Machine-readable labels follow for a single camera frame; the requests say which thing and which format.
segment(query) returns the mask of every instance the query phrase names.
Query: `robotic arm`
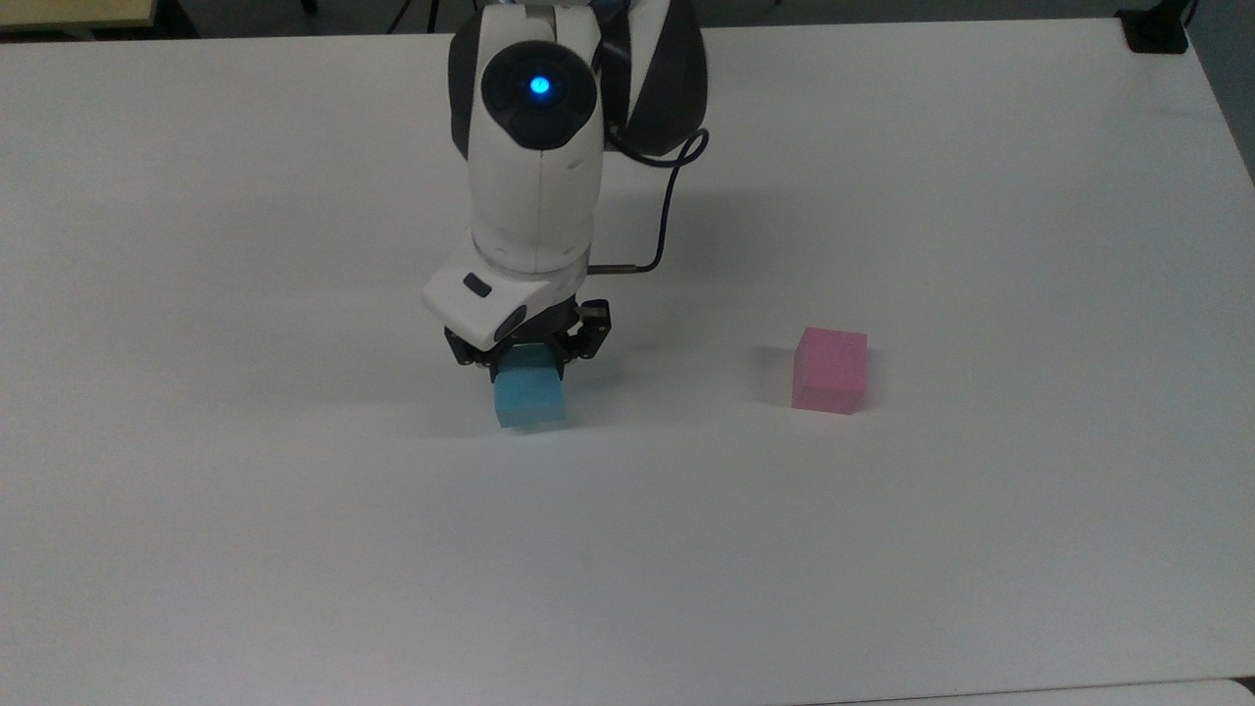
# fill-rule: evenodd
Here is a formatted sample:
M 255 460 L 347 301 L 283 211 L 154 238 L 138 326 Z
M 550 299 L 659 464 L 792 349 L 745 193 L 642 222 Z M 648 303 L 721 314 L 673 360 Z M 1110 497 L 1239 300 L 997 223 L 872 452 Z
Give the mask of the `robotic arm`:
M 606 140 L 644 158 L 705 114 L 705 50 L 690 0 L 487 5 L 449 46 L 453 142 L 467 158 L 469 231 L 423 288 L 462 365 L 545 342 L 562 366 L 610 330 L 589 272 Z M 579 326 L 579 330 L 570 332 Z

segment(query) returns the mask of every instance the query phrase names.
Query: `gray floor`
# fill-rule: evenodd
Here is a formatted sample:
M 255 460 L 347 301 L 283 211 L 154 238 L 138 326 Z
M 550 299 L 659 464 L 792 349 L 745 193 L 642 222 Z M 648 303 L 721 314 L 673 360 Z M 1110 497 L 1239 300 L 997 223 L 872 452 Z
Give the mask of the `gray floor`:
M 320 0 L 318 16 L 299 0 L 181 0 L 203 36 L 382 34 L 402 0 Z M 1255 1 L 1200 0 L 1190 34 L 1237 145 L 1255 174 Z M 1109 18 L 1155 0 L 694 0 L 708 26 Z M 414 0 L 398 33 L 424 31 L 430 0 Z M 471 0 L 441 3 L 437 31 L 453 31 Z

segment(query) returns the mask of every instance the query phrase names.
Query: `foam block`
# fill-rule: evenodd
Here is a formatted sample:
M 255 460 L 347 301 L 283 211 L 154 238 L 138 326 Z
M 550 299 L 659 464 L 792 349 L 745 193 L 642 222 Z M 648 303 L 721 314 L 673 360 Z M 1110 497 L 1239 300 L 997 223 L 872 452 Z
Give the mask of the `foam block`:
M 853 415 L 867 394 L 867 334 L 808 327 L 793 352 L 793 409 Z
M 516 345 L 497 367 L 493 403 L 501 429 L 566 419 L 562 380 L 547 345 Z

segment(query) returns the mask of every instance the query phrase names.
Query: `wooden surface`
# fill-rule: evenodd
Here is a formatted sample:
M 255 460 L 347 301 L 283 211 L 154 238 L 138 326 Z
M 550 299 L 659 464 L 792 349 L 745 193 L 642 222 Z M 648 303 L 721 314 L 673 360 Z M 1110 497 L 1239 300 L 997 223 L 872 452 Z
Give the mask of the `wooden surface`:
M 147 26 L 157 0 L 0 0 L 0 30 Z

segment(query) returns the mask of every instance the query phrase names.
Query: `blue cube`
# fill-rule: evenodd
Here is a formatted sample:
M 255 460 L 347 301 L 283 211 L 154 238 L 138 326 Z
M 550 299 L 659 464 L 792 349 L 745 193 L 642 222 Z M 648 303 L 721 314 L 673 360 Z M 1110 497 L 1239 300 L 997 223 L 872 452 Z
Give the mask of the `blue cube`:
M 501 429 L 560 423 L 566 419 L 562 380 L 548 345 L 516 345 L 497 365 L 493 390 Z

